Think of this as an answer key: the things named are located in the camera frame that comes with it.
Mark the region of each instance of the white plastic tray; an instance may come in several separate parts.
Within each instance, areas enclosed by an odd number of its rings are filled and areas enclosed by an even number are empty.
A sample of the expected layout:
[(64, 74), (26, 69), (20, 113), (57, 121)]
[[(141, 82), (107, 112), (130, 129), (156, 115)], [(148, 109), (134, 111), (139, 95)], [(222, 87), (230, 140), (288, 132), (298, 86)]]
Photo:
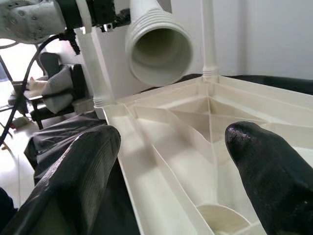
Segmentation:
[(194, 79), (105, 108), (141, 234), (265, 234), (224, 142), (247, 120), (313, 165), (313, 97), (226, 77)]

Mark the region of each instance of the white plastic rod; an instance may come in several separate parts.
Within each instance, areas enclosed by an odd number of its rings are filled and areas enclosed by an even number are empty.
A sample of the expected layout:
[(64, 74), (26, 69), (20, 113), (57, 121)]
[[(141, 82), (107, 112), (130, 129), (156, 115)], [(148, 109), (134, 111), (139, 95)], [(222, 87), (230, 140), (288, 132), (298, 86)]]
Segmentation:
[(153, 9), (163, 10), (156, 0), (131, 0), (131, 20), (134, 23), (138, 18)]
[(203, 31), (203, 79), (219, 81), (216, 59), (213, 0), (201, 0)]
[(98, 117), (104, 119), (105, 116), (102, 108), (106, 105), (113, 104), (114, 99), (101, 70), (91, 34), (83, 34), (81, 31), (77, 30), (76, 35), (91, 79), (94, 108)]

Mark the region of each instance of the black cable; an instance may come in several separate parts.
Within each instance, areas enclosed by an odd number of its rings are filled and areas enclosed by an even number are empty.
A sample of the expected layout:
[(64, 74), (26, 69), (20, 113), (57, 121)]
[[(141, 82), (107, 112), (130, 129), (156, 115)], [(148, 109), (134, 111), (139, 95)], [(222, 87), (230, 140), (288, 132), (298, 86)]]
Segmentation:
[(1, 49), (7, 49), (7, 48), (10, 48), (10, 47), (14, 47), (17, 44), (19, 44), (19, 43), (18, 42), (14, 42), (14, 43), (11, 43), (11, 44), (8, 44), (8, 45), (5, 45), (5, 46), (0, 46), (0, 50)]
[(9, 129), (10, 129), (10, 124), (12, 123), (13, 121), (13, 117), (15, 115), (15, 112), (17, 111), (17, 108), (19, 107), (20, 105), (20, 102), (22, 101), (22, 98), (23, 98), (23, 94), (24, 94), (24, 91), (26, 89), (26, 84), (27, 84), (27, 80), (28, 80), (28, 76), (29, 76), (29, 73), (30, 73), (30, 69), (33, 65), (33, 63), (35, 62), (36, 58), (39, 56), (40, 52), (45, 48), (45, 46), (47, 46), (49, 43), (51, 43), (53, 40), (55, 39), (58, 39), (60, 37), (60, 35), (54, 35), (50, 38), (48, 38), (46, 41), (44, 41), (37, 49), (36, 53), (34, 54), (33, 58), (30, 60), (29, 62), (29, 65), (27, 67), (27, 70), (26, 70), (26, 73), (25, 73), (25, 77), (24, 77), (24, 80), (23, 80), (23, 83), (22, 83), (22, 88), (20, 89), (19, 93), (18, 93), (18, 97), (16, 99), (16, 102), (15, 102), (15, 105), (12, 109), (12, 112), (10, 114), (10, 117), (6, 123), (6, 126), (4, 128), (4, 131), (1, 135), (1, 138), (0, 138), (0, 146), (3, 144), (4, 142), (4, 139), (6, 137), (6, 135), (8, 134), (9, 132)]

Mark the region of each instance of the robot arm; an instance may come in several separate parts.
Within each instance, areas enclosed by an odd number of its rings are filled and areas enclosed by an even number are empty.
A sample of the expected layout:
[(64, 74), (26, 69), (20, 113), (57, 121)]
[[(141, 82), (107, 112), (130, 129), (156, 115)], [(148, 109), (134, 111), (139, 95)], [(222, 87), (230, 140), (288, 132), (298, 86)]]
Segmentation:
[[(130, 23), (128, 9), (115, 14), (113, 0), (87, 0), (93, 26), (108, 31)], [(0, 38), (38, 44), (50, 35), (82, 27), (75, 0), (0, 0)]]

